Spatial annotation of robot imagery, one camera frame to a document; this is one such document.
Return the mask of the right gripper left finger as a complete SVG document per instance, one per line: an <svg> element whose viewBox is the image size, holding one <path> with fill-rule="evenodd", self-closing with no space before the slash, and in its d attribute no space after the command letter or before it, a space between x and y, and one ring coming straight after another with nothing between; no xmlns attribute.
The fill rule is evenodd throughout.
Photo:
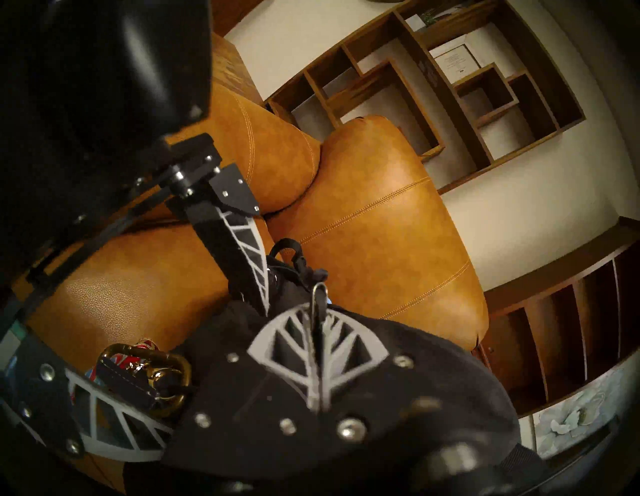
<svg viewBox="0 0 640 496"><path fill-rule="evenodd" d="M295 390L247 350L266 318L226 307L179 350L196 392L162 457L178 471L220 479L279 480L320 465L318 418Z"/></svg>

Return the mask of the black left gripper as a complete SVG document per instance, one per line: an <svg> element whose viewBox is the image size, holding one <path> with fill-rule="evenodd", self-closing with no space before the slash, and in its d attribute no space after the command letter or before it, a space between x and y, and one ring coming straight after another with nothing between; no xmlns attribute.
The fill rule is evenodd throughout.
<svg viewBox="0 0 640 496"><path fill-rule="evenodd" d="M210 1L1 1L1 329L171 195L213 139Z"/></svg>

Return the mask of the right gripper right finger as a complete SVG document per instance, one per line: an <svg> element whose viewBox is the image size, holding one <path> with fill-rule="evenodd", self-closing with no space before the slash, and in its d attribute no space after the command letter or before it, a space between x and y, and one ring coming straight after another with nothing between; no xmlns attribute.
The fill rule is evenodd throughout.
<svg viewBox="0 0 640 496"><path fill-rule="evenodd" d="M337 312L323 353L339 374L313 416L312 466L332 476L427 468L452 476L506 464L520 447L504 387L470 351L395 321Z"/></svg>

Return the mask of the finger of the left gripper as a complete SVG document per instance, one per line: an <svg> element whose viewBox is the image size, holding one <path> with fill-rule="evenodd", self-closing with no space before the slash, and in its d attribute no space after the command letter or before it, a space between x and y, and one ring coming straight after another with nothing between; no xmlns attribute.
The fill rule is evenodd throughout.
<svg viewBox="0 0 640 496"><path fill-rule="evenodd" d="M236 164L171 167L168 208L189 222L222 270L231 291L258 313L270 310L270 283L259 205Z"/></svg>
<svg viewBox="0 0 640 496"><path fill-rule="evenodd" d="M28 330L1 332L1 406L13 423L73 458L159 460L169 425L68 365Z"/></svg>

